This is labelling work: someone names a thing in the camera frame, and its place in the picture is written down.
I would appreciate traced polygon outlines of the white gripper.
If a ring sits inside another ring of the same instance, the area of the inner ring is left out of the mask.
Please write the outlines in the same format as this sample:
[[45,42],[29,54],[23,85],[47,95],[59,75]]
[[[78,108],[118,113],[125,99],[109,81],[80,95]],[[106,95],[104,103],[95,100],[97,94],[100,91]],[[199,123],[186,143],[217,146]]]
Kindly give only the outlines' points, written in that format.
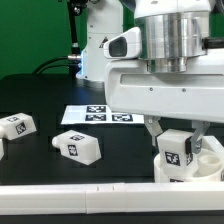
[[104,73],[107,105],[114,112],[145,115],[153,146],[163,133],[159,117],[199,120],[185,141],[185,152],[198,154],[209,122],[224,123],[224,49],[190,58],[183,73],[161,74],[149,72],[139,58],[141,42],[140,30],[131,28],[104,44],[110,60]]

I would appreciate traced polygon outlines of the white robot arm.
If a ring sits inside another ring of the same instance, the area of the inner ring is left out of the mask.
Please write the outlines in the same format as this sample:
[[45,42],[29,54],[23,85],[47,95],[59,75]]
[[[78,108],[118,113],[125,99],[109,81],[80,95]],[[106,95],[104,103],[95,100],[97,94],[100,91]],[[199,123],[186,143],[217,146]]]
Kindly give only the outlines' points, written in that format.
[[105,88],[115,112],[145,116],[152,136],[162,117],[192,122],[191,150],[210,123],[224,123],[224,39],[209,16],[224,0],[87,0],[88,42],[80,80]]

